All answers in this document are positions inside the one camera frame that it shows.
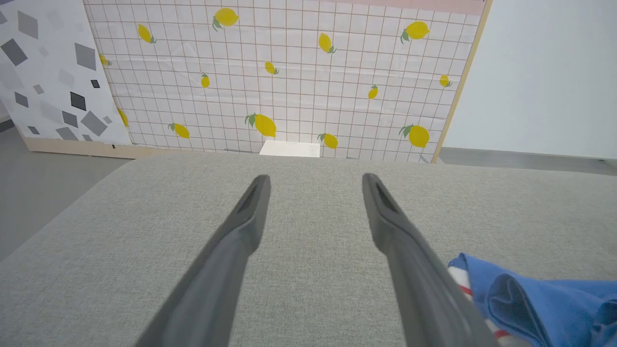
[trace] lemon pattern backdrop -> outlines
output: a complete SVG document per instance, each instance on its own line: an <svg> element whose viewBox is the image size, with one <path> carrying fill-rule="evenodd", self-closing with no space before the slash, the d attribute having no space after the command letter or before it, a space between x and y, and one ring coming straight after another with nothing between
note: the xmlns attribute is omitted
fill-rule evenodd
<svg viewBox="0 0 617 347"><path fill-rule="evenodd" d="M323 157L431 162L481 14L431 3L85 7L138 146L259 153L265 140L300 141Z"/></svg>

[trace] yellow lemon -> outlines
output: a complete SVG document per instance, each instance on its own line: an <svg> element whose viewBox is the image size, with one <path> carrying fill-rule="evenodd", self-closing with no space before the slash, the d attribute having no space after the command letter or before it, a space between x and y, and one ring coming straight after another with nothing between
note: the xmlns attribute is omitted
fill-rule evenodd
<svg viewBox="0 0 617 347"><path fill-rule="evenodd" d="M278 73L278 69L275 69L271 62L266 62L266 71L272 75L276 75Z"/></svg>
<svg viewBox="0 0 617 347"><path fill-rule="evenodd" d="M448 76L441 75L441 78L439 79L439 84L445 88L445 87L451 86L452 82L450 82L450 79L448 78Z"/></svg>
<svg viewBox="0 0 617 347"><path fill-rule="evenodd" d="M139 37L141 37L141 39L147 43L156 42L156 39L154 38L154 36L150 35L150 32L148 31L148 29L141 24L137 26L137 33L139 33Z"/></svg>
<svg viewBox="0 0 617 347"><path fill-rule="evenodd" d="M428 143L428 131L419 125L407 125L399 130L399 134L403 133L403 137L409 135L409 142L412 146L425 148Z"/></svg>
<svg viewBox="0 0 617 347"><path fill-rule="evenodd" d="M182 138L189 138L189 131L184 127L184 125L178 123L171 123L168 127L169 129L172 129L173 132L176 132L178 136Z"/></svg>
<svg viewBox="0 0 617 347"><path fill-rule="evenodd" d="M107 58L105 58L105 56L104 56L104 55L99 54L99 58L100 58L100 60L101 60L101 64L103 64L103 65L105 65L105 66L111 66L111 65L112 65L112 62L111 62L111 61L108 61L108 60L107 60Z"/></svg>
<svg viewBox="0 0 617 347"><path fill-rule="evenodd" d="M330 37L324 33L319 36L319 47L326 53L336 52L336 48L332 45Z"/></svg>
<svg viewBox="0 0 617 347"><path fill-rule="evenodd" d="M201 73L201 86L204 88L208 88L210 86L210 78L205 73Z"/></svg>
<svg viewBox="0 0 617 347"><path fill-rule="evenodd" d="M323 133L317 137L320 141L328 148L336 149L336 146L339 145L339 140L336 139L334 135Z"/></svg>
<svg viewBox="0 0 617 347"><path fill-rule="evenodd" d="M226 27L230 27L234 25L239 18L240 17L238 17L232 9L224 7L214 14L214 18L212 19L212 27L214 28L214 31L218 31L217 28L223 28L221 27L221 24Z"/></svg>
<svg viewBox="0 0 617 347"><path fill-rule="evenodd" d="M254 124L255 128L257 128L257 131L260 132L263 136L276 137L276 125L274 124L272 119L264 116L263 114L253 113L249 114L244 118L245 124L247 120L249 121L251 127Z"/></svg>
<svg viewBox="0 0 617 347"><path fill-rule="evenodd" d="M377 93L379 92L379 89L377 89L376 85L372 85L371 86L371 90L368 92L368 98L369 99L374 99L375 96L377 96Z"/></svg>
<svg viewBox="0 0 617 347"><path fill-rule="evenodd" d="M403 40L409 41L409 38L412 40L419 40L430 32L431 31L428 30L426 23L413 22L405 30L403 30L403 33L400 35L400 42L403 43Z"/></svg>
<svg viewBox="0 0 617 347"><path fill-rule="evenodd" d="M118 109L118 113L120 114L120 118L122 118L124 126L128 128L128 118L126 117L126 114L124 114L124 111L121 109Z"/></svg>

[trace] striped fabric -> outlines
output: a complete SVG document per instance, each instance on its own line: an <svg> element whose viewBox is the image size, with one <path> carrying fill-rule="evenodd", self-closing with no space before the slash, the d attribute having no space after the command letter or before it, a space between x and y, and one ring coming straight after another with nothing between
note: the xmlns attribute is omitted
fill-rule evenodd
<svg viewBox="0 0 617 347"><path fill-rule="evenodd" d="M471 284L469 282L469 272L464 269L460 269L458 267L450 266L448 267L448 272L450 276L454 279L457 285L460 286L461 290L465 294L465 297L470 301L473 300L473 292L471 291ZM485 319L486 325L489 327L493 336L497 339L501 346L507 347L515 347L515 346L531 346L527 341L510 335L507 331L499 329L493 321L490 319Z"/></svg>

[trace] blue towel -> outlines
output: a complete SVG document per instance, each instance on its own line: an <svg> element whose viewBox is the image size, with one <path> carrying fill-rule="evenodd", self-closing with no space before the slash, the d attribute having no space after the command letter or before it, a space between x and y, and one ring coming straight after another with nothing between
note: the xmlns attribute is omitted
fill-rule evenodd
<svg viewBox="0 0 617 347"><path fill-rule="evenodd" d="M461 253L485 318L535 346L617 346L617 282L534 280Z"/></svg>

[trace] wooden board edge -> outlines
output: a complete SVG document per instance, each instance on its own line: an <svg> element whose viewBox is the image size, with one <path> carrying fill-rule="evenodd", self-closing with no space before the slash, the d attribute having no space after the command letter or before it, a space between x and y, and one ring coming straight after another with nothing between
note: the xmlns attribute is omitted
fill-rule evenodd
<svg viewBox="0 0 617 347"><path fill-rule="evenodd" d="M456 94L454 95L454 100L452 101L452 107L450 107L450 112L448 113L448 117L445 120L444 130L441 133L439 142L437 143L435 154L433 154L433 159L431 160L432 164L435 164L437 162L437 158L439 158L439 152L441 152L441 146L444 144L445 136L448 134L448 128L450 128L450 122L452 121L452 117L454 116L454 111L456 111L458 100L460 99L461 94L463 93L463 88L465 87L465 82L467 81L467 75L469 74L469 70L471 69L471 65L473 63L473 57L476 55L476 51L478 50L478 44L480 43L480 39L482 38L482 32L484 31L486 19L489 17L489 12L491 11L492 4L493 4L493 0L486 0L486 5L484 6L482 17L480 17L480 23L478 25L478 32L476 33L476 37L473 40L473 44L471 45L471 50L469 52L469 58L467 59L467 64L465 64L465 69L463 69L463 76L461 77L460 85L457 89Z"/></svg>
<svg viewBox="0 0 617 347"><path fill-rule="evenodd" d="M33 138L24 136L19 127L19 135L29 151L45 153L76 154L80 156L112 157L138 159L153 154L175 153L180 149L162 149L123 144L107 144L90 141L67 141L52 138Z"/></svg>

